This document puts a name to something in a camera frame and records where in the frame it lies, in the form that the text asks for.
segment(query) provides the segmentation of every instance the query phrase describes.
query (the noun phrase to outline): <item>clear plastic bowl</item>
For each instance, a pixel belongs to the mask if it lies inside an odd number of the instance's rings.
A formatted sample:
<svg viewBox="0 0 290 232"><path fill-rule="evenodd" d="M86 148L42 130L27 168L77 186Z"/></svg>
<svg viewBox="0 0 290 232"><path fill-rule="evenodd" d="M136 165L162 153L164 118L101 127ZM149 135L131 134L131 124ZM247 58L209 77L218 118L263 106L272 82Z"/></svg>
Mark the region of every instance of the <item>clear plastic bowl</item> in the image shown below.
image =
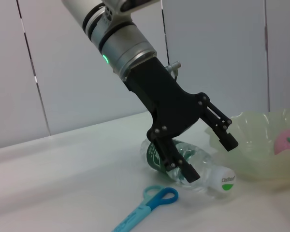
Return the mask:
<svg viewBox="0 0 290 232"><path fill-rule="evenodd" d="M238 176L254 180L290 181L290 150L274 154L279 134L290 129L290 110L268 115L245 112L232 117L230 132L239 146L227 152L218 137L208 128L210 146L218 151L218 163L233 169Z"/></svg>

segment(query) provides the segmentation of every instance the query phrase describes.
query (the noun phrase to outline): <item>blue scissors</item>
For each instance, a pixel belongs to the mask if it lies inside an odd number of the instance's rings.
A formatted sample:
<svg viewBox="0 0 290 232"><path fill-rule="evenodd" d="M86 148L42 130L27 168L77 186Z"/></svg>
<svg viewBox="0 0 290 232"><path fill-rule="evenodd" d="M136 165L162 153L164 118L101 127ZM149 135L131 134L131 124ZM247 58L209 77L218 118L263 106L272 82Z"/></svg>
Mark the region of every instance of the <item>blue scissors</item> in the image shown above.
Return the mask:
<svg viewBox="0 0 290 232"><path fill-rule="evenodd" d="M149 195L148 192L157 190L157 194ZM174 194L172 198L163 199L168 193ZM174 188L165 188L161 185L150 186L143 192L142 203L126 217L112 232L129 232L155 208L163 204L172 204L178 199L178 192Z"/></svg>

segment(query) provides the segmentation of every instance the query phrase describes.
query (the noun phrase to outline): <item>white wall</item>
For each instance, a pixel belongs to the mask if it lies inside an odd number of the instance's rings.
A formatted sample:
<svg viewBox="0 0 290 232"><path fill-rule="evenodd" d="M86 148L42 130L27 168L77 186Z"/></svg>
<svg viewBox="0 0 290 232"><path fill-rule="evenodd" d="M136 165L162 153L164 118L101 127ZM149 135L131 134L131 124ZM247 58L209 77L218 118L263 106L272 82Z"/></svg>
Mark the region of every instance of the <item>white wall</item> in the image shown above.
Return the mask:
<svg viewBox="0 0 290 232"><path fill-rule="evenodd" d="M0 148L48 135L15 0L0 0Z"/></svg>
<svg viewBox="0 0 290 232"><path fill-rule="evenodd" d="M229 116L268 110L262 0L164 0L170 62L180 86Z"/></svg>
<svg viewBox="0 0 290 232"><path fill-rule="evenodd" d="M267 1L271 111L290 108L290 0Z"/></svg>
<svg viewBox="0 0 290 232"><path fill-rule="evenodd" d="M60 0L19 0L52 134L145 111ZM167 65L160 3L133 15Z"/></svg>

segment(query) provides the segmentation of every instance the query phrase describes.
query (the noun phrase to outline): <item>white table surface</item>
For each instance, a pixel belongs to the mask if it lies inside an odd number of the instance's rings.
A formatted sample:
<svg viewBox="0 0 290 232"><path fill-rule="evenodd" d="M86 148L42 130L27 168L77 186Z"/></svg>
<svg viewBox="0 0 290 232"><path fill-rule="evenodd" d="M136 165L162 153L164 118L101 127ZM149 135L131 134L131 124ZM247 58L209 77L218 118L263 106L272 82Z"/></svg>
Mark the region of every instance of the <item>white table surface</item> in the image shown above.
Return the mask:
<svg viewBox="0 0 290 232"><path fill-rule="evenodd" d="M229 200L179 188L140 159L150 126L143 113L0 149L0 232L110 232L154 184L180 198L134 232L290 232L290 188L239 180ZM212 153L205 128L180 139Z"/></svg>

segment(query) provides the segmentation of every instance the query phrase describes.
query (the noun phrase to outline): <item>white bottle cap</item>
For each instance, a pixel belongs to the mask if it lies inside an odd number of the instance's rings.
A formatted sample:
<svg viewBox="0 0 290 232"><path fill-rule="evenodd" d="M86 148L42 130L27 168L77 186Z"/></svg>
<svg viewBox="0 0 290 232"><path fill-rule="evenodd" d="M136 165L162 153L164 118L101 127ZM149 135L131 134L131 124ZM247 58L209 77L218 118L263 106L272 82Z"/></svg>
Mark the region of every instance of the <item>white bottle cap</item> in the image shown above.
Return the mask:
<svg viewBox="0 0 290 232"><path fill-rule="evenodd" d="M233 170L223 166L214 166L208 180L208 186L221 193L228 193L236 182Z"/></svg>

